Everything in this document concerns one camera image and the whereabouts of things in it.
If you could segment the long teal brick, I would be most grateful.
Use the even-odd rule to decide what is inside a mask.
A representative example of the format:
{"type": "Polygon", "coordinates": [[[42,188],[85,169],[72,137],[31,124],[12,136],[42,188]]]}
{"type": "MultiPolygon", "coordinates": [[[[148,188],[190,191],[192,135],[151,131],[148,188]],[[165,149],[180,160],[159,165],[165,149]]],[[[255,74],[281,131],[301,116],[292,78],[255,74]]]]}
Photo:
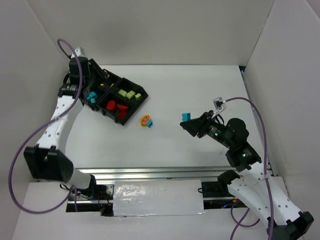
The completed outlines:
{"type": "Polygon", "coordinates": [[[190,112],[183,113],[181,116],[182,116],[183,122],[187,122],[187,121],[191,120],[191,113],[190,112]]]}

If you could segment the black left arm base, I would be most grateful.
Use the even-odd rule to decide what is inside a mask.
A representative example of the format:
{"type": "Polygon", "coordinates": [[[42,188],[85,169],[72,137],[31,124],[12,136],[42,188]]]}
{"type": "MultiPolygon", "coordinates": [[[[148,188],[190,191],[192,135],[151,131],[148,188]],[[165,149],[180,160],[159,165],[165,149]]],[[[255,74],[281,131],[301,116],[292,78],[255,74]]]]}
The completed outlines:
{"type": "Polygon", "coordinates": [[[73,189],[68,197],[67,213],[99,213],[104,217],[113,217],[114,184],[97,184],[92,175],[89,188],[73,189]]]}

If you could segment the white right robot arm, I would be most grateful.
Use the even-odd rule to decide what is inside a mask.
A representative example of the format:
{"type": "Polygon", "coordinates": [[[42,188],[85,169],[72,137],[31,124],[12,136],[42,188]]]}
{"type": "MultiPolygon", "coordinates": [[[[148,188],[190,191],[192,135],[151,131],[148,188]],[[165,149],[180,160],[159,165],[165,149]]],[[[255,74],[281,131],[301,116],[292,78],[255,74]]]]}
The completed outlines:
{"type": "Polygon", "coordinates": [[[300,210],[265,171],[264,163],[248,143],[249,131],[239,118],[227,124],[213,119],[213,111],[182,121],[180,126],[191,136],[209,136],[227,148],[226,158],[233,168],[217,178],[219,190],[230,194],[250,210],[266,226],[273,240],[297,240],[314,222],[308,211],[300,210]]]}

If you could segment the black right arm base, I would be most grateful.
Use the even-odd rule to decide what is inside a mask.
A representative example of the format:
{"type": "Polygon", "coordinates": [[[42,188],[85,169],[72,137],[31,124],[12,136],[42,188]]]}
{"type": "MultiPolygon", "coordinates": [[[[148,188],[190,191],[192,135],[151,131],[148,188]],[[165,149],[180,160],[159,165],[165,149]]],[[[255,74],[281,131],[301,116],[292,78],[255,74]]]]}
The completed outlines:
{"type": "Polygon", "coordinates": [[[204,209],[230,209],[237,200],[229,193],[228,185],[239,178],[234,170],[227,170],[217,177],[217,181],[202,182],[197,191],[202,194],[204,209]]]}

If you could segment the teal frog-print round brick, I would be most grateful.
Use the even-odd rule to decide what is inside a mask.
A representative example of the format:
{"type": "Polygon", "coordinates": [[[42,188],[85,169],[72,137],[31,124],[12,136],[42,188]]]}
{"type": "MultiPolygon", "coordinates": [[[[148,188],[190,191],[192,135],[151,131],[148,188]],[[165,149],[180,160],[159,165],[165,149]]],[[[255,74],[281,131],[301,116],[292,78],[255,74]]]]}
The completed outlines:
{"type": "Polygon", "coordinates": [[[97,101],[98,95],[96,92],[92,91],[89,93],[89,95],[86,98],[86,101],[90,104],[95,104],[97,101]]]}

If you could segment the light green curved brick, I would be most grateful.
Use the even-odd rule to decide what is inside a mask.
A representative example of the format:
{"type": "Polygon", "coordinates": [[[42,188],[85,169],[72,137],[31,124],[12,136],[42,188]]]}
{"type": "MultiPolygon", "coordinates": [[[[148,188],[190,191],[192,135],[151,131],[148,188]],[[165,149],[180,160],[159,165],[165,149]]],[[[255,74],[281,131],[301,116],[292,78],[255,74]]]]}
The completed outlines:
{"type": "Polygon", "coordinates": [[[136,93],[131,90],[131,91],[129,91],[129,92],[126,94],[126,97],[130,100],[130,99],[132,99],[135,95],[136,95],[136,93]]]}

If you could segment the red curved slope brick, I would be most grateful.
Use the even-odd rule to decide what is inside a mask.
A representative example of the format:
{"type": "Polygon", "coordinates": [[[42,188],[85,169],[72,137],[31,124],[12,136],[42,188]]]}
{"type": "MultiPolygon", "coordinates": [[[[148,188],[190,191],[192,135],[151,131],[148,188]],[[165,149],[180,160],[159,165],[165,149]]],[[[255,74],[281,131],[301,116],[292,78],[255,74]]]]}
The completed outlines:
{"type": "Polygon", "coordinates": [[[127,111],[127,110],[129,109],[128,106],[122,105],[122,104],[117,104],[117,108],[118,108],[120,111],[127,111]]]}

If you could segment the yellow flower-print arch brick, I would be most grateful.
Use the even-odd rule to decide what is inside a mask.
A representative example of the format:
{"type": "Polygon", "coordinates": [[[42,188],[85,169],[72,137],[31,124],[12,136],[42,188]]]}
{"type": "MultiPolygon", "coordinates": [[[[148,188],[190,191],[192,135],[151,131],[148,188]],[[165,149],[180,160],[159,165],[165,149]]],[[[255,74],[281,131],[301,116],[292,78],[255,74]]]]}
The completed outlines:
{"type": "Polygon", "coordinates": [[[140,119],[140,125],[142,127],[147,127],[148,126],[148,122],[150,120],[150,116],[149,115],[144,115],[141,119],[140,119]]]}

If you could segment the small teal square brick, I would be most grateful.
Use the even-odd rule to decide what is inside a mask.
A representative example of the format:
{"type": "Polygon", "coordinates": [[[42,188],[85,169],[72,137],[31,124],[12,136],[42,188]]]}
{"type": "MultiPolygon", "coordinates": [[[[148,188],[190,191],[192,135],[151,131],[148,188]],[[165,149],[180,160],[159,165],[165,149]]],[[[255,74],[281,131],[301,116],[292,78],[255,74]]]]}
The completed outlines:
{"type": "Polygon", "coordinates": [[[150,119],[150,120],[146,123],[146,126],[147,126],[148,128],[150,128],[152,125],[153,125],[153,121],[150,119]]]}

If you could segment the light green square brick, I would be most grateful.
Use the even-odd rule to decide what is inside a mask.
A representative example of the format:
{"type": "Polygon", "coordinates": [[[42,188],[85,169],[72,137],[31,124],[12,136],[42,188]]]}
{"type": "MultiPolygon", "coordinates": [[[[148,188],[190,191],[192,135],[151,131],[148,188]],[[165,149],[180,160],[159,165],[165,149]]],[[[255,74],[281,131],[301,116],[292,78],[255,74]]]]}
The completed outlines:
{"type": "Polygon", "coordinates": [[[134,97],[136,101],[139,101],[142,98],[142,95],[140,93],[137,93],[134,97]]]}

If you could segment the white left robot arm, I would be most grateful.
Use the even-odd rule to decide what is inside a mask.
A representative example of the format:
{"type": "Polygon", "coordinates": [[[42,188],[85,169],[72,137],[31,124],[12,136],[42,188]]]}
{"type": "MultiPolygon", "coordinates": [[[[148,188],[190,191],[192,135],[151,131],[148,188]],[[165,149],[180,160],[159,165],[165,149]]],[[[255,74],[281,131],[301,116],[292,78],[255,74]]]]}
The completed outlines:
{"type": "Polygon", "coordinates": [[[92,174],[76,169],[65,155],[66,144],[73,124],[83,109],[89,95],[89,86],[96,77],[104,78],[106,73],[93,59],[79,57],[83,81],[75,58],[69,62],[69,72],[58,91],[57,104],[51,117],[52,123],[34,147],[23,151],[30,173],[34,179],[57,181],[75,186],[87,198],[96,198],[108,191],[107,186],[97,184],[92,174]]]}

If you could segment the red curved arch brick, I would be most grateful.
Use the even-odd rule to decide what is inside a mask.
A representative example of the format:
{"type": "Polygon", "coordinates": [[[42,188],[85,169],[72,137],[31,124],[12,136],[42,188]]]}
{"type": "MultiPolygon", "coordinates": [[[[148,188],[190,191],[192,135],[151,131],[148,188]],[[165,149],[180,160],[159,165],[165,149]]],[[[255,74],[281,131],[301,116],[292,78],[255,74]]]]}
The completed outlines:
{"type": "Polygon", "coordinates": [[[117,104],[114,100],[110,100],[106,105],[106,109],[112,113],[116,110],[116,108],[117,108],[117,104]]]}

